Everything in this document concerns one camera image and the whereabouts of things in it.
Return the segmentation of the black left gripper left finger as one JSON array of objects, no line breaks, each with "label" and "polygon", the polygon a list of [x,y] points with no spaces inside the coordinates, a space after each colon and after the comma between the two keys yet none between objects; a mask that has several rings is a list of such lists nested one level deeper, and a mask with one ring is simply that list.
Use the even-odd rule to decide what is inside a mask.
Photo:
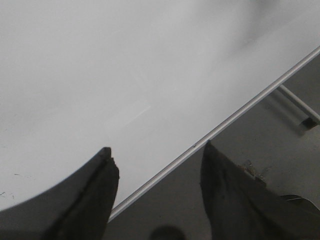
[{"label": "black left gripper left finger", "polygon": [[0,212],[2,240],[100,240],[119,185],[109,147],[49,190]]}]

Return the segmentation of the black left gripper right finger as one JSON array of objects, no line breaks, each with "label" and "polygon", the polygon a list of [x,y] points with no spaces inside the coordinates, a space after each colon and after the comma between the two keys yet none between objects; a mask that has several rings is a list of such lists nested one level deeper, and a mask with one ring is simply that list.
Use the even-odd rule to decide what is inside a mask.
[{"label": "black left gripper right finger", "polygon": [[318,240],[320,210],[298,195],[277,195],[249,176],[210,141],[200,187],[214,240]]}]

